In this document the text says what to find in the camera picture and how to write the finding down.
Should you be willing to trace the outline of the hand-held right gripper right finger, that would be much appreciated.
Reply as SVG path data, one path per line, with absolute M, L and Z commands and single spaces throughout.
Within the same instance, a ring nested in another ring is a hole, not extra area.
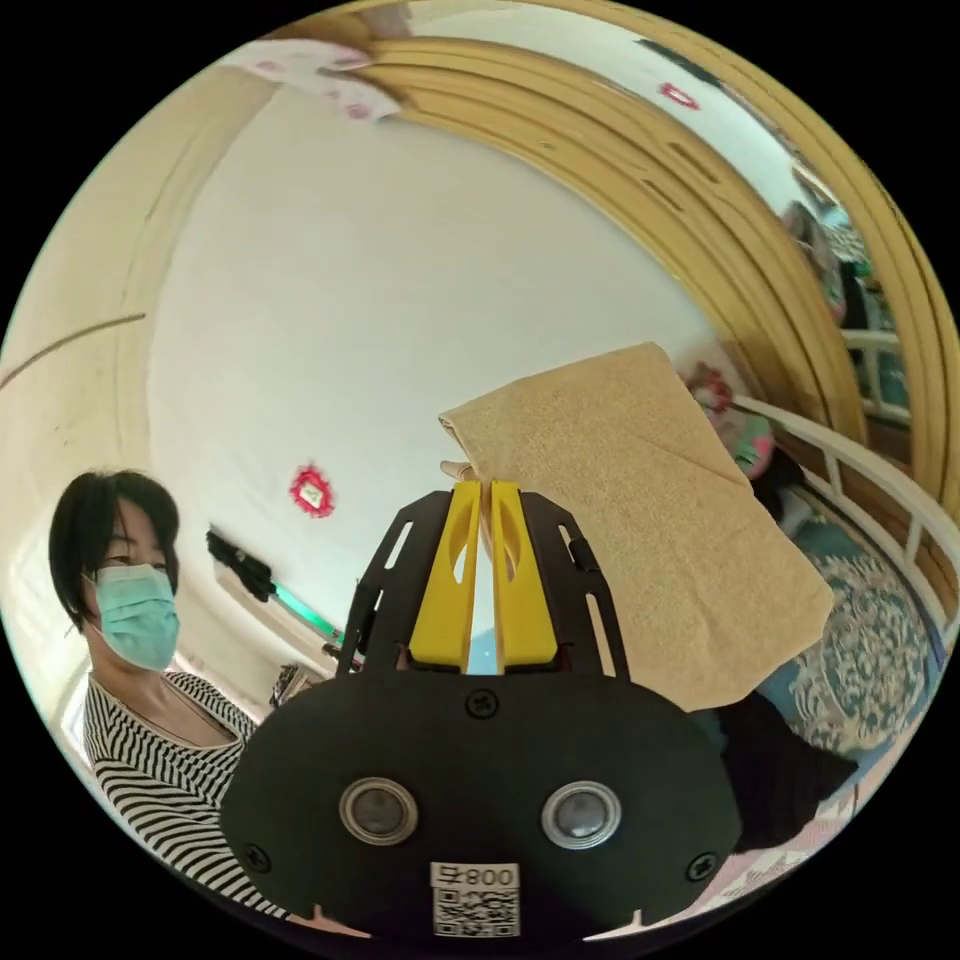
M 558 645 L 518 485 L 490 487 L 490 542 L 500 670 L 545 668 Z

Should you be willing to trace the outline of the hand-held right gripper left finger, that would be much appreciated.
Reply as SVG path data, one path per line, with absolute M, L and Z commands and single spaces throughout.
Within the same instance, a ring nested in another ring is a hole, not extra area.
M 481 484 L 458 482 L 447 501 L 408 650 L 419 667 L 465 669 L 476 592 Z

